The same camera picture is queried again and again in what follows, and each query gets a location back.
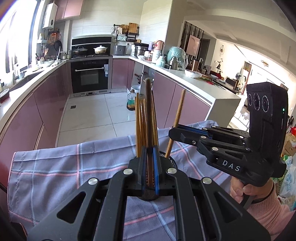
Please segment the pink sleeve forearm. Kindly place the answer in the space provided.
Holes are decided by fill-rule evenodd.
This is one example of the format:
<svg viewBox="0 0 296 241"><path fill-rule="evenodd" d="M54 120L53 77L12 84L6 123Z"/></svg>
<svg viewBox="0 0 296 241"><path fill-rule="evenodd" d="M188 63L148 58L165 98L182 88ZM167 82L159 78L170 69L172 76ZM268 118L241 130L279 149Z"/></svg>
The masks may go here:
<svg viewBox="0 0 296 241"><path fill-rule="evenodd" d="M295 211L280 203L275 190L247 211L269 232L271 240L295 240Z"/></svg>

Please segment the person right hand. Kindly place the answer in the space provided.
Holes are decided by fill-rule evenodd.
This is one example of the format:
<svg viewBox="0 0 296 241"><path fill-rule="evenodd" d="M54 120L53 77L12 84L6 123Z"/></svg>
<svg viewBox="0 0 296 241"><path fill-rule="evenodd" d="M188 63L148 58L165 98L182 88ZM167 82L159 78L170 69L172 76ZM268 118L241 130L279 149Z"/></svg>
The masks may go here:
<svg viewBox="0 0 296 241"><path fill-rule="evenodd" d="M243 184L239 179L232 177L230 181L230 196L241 203L243 195L254 196L254 200L264 199L273 190L273 180L269 179L267 183L262 187L256 187L251 184Z"/></svg>

